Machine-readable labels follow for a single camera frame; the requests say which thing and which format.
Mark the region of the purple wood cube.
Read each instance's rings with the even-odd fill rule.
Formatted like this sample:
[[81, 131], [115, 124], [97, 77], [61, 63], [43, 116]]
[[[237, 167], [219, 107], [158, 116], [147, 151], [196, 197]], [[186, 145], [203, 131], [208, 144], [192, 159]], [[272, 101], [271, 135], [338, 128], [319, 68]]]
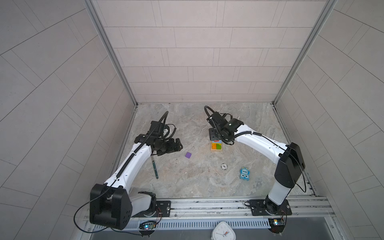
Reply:
[[189, 152], [187, 152], [187, 153], [186, 153], [186, 155], [185, 155], [185, 157], [186, 157], [186, 158], [188, 158], [188, 159], [190, 159], [190, 158], [191, 158], [191, 156], [192, 156], [192, 154], [191, 154], [191, 153], [189, 153]]

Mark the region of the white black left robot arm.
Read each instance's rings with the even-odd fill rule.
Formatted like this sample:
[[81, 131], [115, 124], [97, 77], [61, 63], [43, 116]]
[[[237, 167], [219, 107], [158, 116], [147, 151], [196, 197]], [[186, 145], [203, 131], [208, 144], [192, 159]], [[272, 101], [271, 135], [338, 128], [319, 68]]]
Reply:
[[183, 145], [176, 139], [150, 139], [139, 135], [130, 154], [119, 168], [103, 183], [95, 184], [90, 192], [90, 223], [123, 230], [137, 214], [152, 216], [157, 211], [156, 194], [142, 191], [129, 195], [132, 183], [144, 163], [155, 151], [158, 156], [179, 152]]

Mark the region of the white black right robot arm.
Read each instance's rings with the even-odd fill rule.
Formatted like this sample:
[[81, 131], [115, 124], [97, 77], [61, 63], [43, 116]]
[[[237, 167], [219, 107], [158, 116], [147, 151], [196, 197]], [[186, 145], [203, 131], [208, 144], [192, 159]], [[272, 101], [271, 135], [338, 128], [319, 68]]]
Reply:
[[245, 144], [276, 165], [275, 182], [259, 209], [269, 215], [286, 214], [282, 206], [291, 190], [298, 185], [298, 180], [304, 177], [306, 166], [300, 147], [293, 142], [285, 144], [268, 138], [233, 117], [226, 120], [227, 113], [208, 108], [206, 114], [215, 138], [227, 145], [235, 142]]

